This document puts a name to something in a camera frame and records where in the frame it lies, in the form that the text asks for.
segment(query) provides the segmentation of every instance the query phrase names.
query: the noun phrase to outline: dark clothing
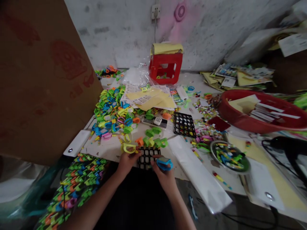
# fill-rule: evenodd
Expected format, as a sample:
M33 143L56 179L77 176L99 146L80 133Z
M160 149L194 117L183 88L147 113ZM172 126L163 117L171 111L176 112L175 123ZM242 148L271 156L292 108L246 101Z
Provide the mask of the dark clothing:
M103 183L117 167L115 162L109 165ZM133 167L94 229L175 229L173 211L157 175L152 170Z

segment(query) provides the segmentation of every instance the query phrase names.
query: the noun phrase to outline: black device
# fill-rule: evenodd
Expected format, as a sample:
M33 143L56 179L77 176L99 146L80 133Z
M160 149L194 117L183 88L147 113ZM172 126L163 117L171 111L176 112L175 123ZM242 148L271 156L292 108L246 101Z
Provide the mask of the black device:
M297 176L307 187L307 178L296 162L298 155L307 156L307 141L279 136L266 142L269 142L272 148L283 150L285 152L285 155L287 156L289 163L292 165L293 169L297 173Z

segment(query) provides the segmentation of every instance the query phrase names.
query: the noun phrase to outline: electrical outlet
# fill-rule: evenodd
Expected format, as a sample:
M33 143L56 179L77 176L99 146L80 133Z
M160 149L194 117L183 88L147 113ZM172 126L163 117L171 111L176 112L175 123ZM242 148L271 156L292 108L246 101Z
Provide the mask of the electrical outlet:
M156 5L153 5L153 6L152 6L152 9L151 9L151 19L153 19L153 20L155 19L155 18L154 18L154 12L155 12L155 10L158 11L157 19L159 19L159 18L160 18L161 5L160 5L160 4L156 4Z

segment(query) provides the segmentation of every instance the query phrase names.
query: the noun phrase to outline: black plastic grid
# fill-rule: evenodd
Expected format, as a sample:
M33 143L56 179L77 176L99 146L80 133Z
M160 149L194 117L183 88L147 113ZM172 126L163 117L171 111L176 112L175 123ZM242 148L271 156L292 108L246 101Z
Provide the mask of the black plastic grid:
M173 115L173 120L174 120L173 132L175 134L196 138L194 122L191 115L175 112Z
M154 155L161 155L161 151L157 148L140 147L139 150L142 151L142 155L138 159L138 167L145 170L151 169L150 161L156 161L156 159L153 158Z

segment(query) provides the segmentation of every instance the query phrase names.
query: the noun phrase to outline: floor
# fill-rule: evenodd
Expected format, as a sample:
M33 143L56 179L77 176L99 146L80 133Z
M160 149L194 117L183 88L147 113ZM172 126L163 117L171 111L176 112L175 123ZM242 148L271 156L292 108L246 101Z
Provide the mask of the floor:
M188 198L188 195L190 194L193 198L193 206L195 213L198 217L197 220L194 220L195 226L198 230L249 230L253 229L247 226L243 226L241 224L237 224L233 220L228 219L222 214L212 215L207 207L201 203L202 200L198 201L197 198L200 199L200 196L198 192L193 187L192 183L185 180L179 180L176 179L177 186L179 188L179 191L182 195L182 198L185 201L185 204L187 205L189 212L191 216L192 214L192 208L191 204ZM240 195L235 195L232 193L228 193L229 196L232 198L233 203L230 204L227 208L223 210L223 213L229 214L229 215L238 215L243 217L249 217L258 219L261 221L267 221L267 222L274 222L273 215L269 209L265 209L262 207L259 207L257 205L252 204L249 202L247 197L243 197ZM247 224L253 225L255 227L259 228L269 228L271 225L265 224L265 223L259 223L254 222L252 220L245 220L243 218L237 219L238 221L245 222ZM288 228L293 229L305 229L303 228L296 220L280 215L279 214L279 226L284 226Z

